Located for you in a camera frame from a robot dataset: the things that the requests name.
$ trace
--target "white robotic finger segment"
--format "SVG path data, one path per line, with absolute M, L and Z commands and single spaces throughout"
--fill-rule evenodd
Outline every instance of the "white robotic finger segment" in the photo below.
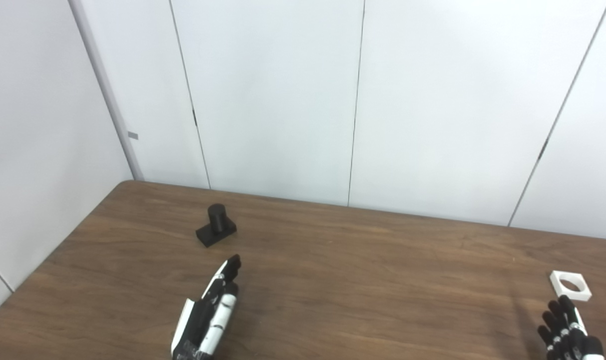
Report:
M 232 294 L 224 294 L 221 297 L 220 303 L 216 308 L 216 313 L 209 323 L 209 329 L 205 335 L 205 338 L 200 343 L 198 351 L 200 353 L 213 354 L 218 346 L 218 342 L 223 336 L 223 332 L 227 327 L 229 318 L 232 315 L 232 310 L 236 305 L 236 296 Z

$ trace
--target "black square base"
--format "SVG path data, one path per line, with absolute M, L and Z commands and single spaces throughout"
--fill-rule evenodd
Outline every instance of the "black square base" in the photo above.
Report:
M 227 228 L 220 234 L 214 234 L 211 224 L 207 224 L 204 227 L 196 230 L 196 237 L 200 240 L 200 242 L 203 243 L 205 248 L 209 248 L 213 244 L 218 243 L 222 239 L 225 239 L 229 235 L 236 232 L 236 224 L 231 221 L 231 219 L 226 218 L 225 223 L 227 224 Z

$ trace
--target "door hinge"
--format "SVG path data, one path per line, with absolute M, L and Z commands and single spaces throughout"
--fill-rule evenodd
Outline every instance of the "door hinge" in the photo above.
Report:
M 541 157 L 543 156 L 543 153 L 545 152 L 545 148 L 547 148 L 548 141 L 549 141 L 549 138 L 545 139 L 545 143 L 543 144 L 543 147 L 541 148 L 541 152 L 538 153 L 538 159 L 536 159 L 536 160 L 541 160 Z

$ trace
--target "black robotic finger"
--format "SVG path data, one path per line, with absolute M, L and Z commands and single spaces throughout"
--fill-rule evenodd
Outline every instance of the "black robotic finger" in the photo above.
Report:
M 570 352 L 570 345 L 568 339 L 565 339 L 568 331 L 561 324 L 561 321 L 557 319 L 554 314 L 549 311 L 543 312 L 543 321 L 550 328 L 554 342 L 554 348 L 561 353 L 564 360 L 572 360 L 572 353 Z
M 547 308 L 550 310 L 550 312 L 552 312 L 552 314 L 554 314 L 554 317 L 556 317 L 557 321 L 559 321 L 563 328 L 569 328 L 567 318 L 565 317 L 565 312 L 563 311 L 560 303 L 552 300 L 547 304 Z

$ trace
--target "white wall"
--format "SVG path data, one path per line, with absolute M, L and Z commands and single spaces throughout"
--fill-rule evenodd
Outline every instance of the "white wall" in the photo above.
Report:
M 361 0 L 173 0 L 212 189 L 347 204 Z
M 605 3 L 368 1 L 349 204 L 507 225 Z
M 606 238 L 606 16 L 511 225 Z
M 137 178 L 208 188 L 169 0 L 71 3 Z
M 10 287 L 130 178 L 69 3 L 0 1 L 0 274 Z

